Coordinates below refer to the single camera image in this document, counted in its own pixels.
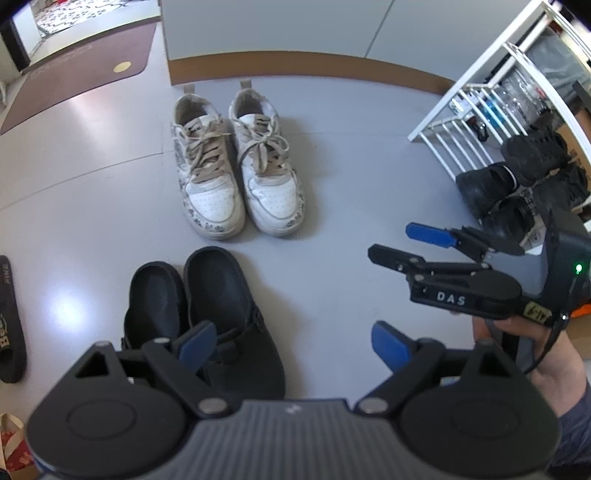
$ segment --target black shoe on rack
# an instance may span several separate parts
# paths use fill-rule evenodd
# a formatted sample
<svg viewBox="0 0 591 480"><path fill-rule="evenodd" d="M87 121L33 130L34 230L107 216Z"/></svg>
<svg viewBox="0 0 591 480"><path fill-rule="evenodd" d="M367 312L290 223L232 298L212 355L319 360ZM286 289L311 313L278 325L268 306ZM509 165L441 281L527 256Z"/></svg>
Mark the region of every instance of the black shoe on rack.
<svg viewBox="0 0 591 480"><path fill-rule="evenodd" d="M533 188L535 206L544 218L553 207L572 210L587 200L588 186L585 170L571 163Z"/></svg>
<svg viewBox="0 0 591 480"><path fill-rule="evenodd" d="M531 187L570 160L564 138L550 129L511 137L502 145L501 153L507 167L524 187Z"/></svg>
<svg viewBox="0 0 591 480"><path fill-rule="evenodd" d="M464 203L477 220L518 187L517 180L504 162L460 173L456 177L456 185Z"/></svg>
<svg viewBox="0 0 591 480"><path fill-rule="evenodd" d="M485 231L518 243L521 243L534 225L534 215L523 197L503 200L497 210L482 219Z"/></svg>

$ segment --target patterned rug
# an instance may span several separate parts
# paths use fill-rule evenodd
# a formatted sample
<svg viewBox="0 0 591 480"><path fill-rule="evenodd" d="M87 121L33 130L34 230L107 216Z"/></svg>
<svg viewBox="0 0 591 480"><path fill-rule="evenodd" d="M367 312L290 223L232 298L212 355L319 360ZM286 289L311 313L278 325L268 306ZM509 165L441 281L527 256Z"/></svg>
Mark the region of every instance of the patterned rug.
<svg viewBox="0 0 591 480"><path fill-rule="evenodd" d="M69 0L44 8L35 16L35 22L50 34L54 34L89 18L138 1L142 0Z"/></svg>

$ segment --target shoelace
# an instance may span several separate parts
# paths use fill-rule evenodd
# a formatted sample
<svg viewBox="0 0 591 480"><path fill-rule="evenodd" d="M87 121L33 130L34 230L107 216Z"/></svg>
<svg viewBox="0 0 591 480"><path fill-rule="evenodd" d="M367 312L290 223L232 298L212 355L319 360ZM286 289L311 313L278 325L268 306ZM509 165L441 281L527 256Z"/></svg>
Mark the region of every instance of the shoelace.
<svg viewBox="0 0 591 480"><path fill-rule="evenodd" d="M200 183L220 175L225 159L223 137L230 135L214 131L214 122L203 128L199 119L191 120L184 127L176 126L177 132L186 143L191 181Z"/></svg>
<svg viewBox="0 0 591 480"><path fill-rule="evenodd" d="M254 127L242 124L251 140L240 155L240 162L253 151L255 153L255 172L257 175L281 175L285 172L285 159L290 145L277 132L277 124L270 119L259 118Z"/></svg>

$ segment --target orange object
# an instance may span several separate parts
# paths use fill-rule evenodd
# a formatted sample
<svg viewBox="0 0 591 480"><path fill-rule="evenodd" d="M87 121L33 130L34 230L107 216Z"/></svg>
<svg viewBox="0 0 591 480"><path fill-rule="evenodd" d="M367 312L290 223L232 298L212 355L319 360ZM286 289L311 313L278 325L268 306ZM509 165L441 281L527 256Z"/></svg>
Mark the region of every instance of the orange object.
<svg viewBox="0 0 591 480"><path fill-rule="evenodd" d="M578 317L582 317L583 315L589 315L591 313L591 303L586 303L581 308L576 309L570 317L575 319Z"/></svg>

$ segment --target black slipper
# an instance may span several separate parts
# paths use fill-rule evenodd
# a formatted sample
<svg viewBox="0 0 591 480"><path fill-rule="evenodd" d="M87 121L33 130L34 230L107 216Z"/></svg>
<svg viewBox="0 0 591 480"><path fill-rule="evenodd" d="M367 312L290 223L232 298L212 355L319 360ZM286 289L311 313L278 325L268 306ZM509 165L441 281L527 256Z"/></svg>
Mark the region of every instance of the black slipper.
<svg viewBox="0 0 591 480"><path fill-rule="evenodd" d="M4 255L0 255L0 265L0 380L16 383L25 374L27 350L14 296L12 270Z"/></svg>
<svg viewBox="0 0 591 480"><path fill-rule="evenodd" d="M139 267L129 286L122 349L140 348L158 337L175 339L189 329L183 280L165 262Z"/></svg>
<svg viewBox="0 0 591 480"><path fill-rule="evenodd" d="M230 252L205 247L184 268L191 325L209 320L217 329L217 351L204 379L239 407L242 400L282 400L285 373L240 265Z"/></svg>

